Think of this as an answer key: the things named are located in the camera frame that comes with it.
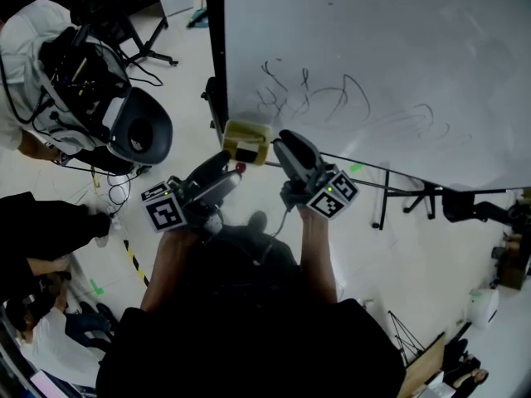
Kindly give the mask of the wooden desk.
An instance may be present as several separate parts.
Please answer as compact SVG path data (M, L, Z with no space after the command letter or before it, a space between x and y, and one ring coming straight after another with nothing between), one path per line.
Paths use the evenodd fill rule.
M406 368L406 377L397 398L411 398L414 392L440 371L446 334L440 333L430 346Z

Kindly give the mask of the black office chair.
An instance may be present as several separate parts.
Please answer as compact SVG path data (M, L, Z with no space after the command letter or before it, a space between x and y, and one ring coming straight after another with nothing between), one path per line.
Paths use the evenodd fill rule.
M487 222L492 220L510 226L515 230L531 226L531 209L526 209L524 205L514 203L509 209L503 209L492 202L482 201L475 203L477 195L499 194L507 192L506 189L494 189L478 192L456 192L451 189L437 186L430 182L423 182L423 189L411 193L411 197L416 196L416 200L405 207L402 211L409 214L425 198L429 199L431 210L428 212L428 219L433 220L435 213L435 198L442 198L443 215L451 223L468 220L479 220Z

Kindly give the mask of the person's black shirt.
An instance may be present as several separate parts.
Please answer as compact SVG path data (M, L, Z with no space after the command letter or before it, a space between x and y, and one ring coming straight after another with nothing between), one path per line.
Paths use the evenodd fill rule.
M124 312L98 398L397 398L406 370L352 299L331 305Z

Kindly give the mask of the black rolling stand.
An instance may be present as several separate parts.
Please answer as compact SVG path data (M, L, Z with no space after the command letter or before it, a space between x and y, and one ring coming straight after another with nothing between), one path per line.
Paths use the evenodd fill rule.
M170 66L178 65L178 61L174 60L171 56L166 56L166 55L163 55L153 50L153 44L155 43L156 39L159 37L162 30L166 30L169 27L168 19L166 16L162 17L157 27L155 28L152 36L146 42L141 41L140 36L137 33L133 23L130 21L129 17L126 14L122 13L119 15L119 24L120 24L122 31L126 35L125 40L127 41L129 39L132 39L138 49L136 54L132 56L128 56L121 49L121 46L118 45L118 51L122 54L123 58L125 58L127 66L133 64L134 62L147 59L147 58L167 62L169 63Z

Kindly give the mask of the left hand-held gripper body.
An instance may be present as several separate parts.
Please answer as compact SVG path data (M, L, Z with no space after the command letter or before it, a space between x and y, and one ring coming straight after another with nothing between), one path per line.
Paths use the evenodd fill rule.
M199 195L205 187L194 180L171 176L141 194L144 212L153 230L161 233L188 228L204 240L222 230L222 214L217 204L209 204Z

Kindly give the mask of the white carton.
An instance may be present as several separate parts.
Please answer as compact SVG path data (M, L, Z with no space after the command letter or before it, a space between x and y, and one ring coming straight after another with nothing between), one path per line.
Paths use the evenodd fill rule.
M431 384L418 396L418 398L452 398L455 389L446 383Z

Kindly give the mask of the person's left forearm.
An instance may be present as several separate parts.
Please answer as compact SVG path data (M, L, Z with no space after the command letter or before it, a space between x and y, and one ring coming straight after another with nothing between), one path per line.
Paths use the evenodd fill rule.
M188 255L199 241L199 236L188 230L172 230L163 233L149 285L140 308L154 313L171 299L181 283Z

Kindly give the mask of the white whiteboard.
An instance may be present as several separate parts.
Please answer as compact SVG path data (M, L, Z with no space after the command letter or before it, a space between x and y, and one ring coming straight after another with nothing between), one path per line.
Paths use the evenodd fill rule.
M207 0L229 119L456 191L531 187L531 0Z

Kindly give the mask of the person's right forearm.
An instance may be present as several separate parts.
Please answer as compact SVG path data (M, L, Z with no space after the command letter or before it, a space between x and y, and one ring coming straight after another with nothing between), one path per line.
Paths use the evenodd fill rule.
M298 211L303 223L300 269L313 299L326 304L338 302L329 248L329 223L306 207Z

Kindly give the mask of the yellow whiteboard eraser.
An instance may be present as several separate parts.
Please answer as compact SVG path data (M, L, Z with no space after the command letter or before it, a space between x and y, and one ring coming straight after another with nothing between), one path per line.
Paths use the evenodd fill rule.
M240 163L235 159L237 148L256 150L258 157L253 165L262 166L267 159L271 138L269 126L229 119L222 136L222 149L227 150L231 154L231 160L237 163Z

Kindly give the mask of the teal dustpan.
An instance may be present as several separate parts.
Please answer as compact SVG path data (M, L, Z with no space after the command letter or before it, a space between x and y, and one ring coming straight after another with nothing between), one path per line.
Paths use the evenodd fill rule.
M187 28L208 28L209 27L209 21L208 21L208 15L207 15L207 8L200 8L193 13L192 17L190 18Z

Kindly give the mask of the person's left shoe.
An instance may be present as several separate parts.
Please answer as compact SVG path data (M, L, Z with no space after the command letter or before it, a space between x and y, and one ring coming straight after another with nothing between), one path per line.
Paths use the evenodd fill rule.
M263 211L256 211L247 222L247 227L253 233L263 234L266 231L267 223L267 215Z

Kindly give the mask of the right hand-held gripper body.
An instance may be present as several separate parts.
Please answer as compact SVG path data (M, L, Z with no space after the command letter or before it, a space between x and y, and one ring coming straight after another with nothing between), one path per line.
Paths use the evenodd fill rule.
M331 221L350 207L359 194L345 171L325 163L305 176L294 175L282 187L286 209L305 207Z

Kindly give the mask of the person's black trousers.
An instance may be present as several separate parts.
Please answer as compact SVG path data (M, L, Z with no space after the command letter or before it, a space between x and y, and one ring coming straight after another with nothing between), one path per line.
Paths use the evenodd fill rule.
M305 296L290 247L245 227L226 228L192 248L183 297L214 308L287 306Z

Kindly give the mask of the white round appliance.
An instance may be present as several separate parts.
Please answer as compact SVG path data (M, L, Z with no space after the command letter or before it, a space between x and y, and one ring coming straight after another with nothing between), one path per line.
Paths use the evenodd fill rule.
M480 330L489 327L498 312L499 291L497 289L475 289L470 293L468 319Z

